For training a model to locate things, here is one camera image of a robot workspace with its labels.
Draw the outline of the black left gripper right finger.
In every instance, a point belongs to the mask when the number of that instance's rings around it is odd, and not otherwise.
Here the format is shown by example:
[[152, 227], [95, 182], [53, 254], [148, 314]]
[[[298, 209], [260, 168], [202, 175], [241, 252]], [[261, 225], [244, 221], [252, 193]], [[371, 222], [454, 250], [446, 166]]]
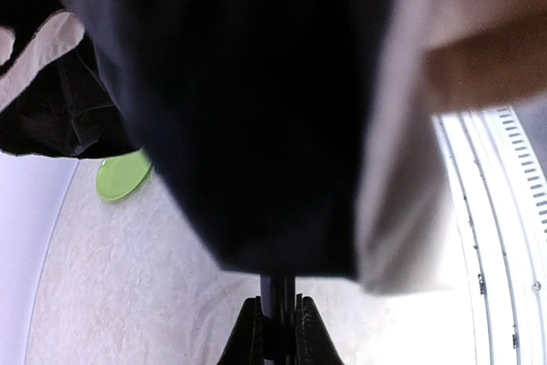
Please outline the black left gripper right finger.
[[299, 365], [342, 365], [342, 360], [311, 297], [297, 295], [295, 357]]

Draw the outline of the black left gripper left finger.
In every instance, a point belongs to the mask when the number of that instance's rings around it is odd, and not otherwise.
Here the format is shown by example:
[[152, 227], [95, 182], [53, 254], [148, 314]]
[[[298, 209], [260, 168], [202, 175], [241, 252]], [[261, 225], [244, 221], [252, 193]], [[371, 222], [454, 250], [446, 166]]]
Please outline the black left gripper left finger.
[[263, 314], [259, 297], [247, 298], [218, 365], [264, 365]]

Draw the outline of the beige folding umbrella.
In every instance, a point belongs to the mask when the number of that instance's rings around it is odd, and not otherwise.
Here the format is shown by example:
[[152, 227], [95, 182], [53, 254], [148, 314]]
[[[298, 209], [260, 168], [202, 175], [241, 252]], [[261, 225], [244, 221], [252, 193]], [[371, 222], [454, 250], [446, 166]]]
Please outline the beige folding umbrella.
[[143, 150], [296, 364], [297, 276], [424, 290], [436, 114], [546, 88], [546, 0], [1, 0], [1, 149]]

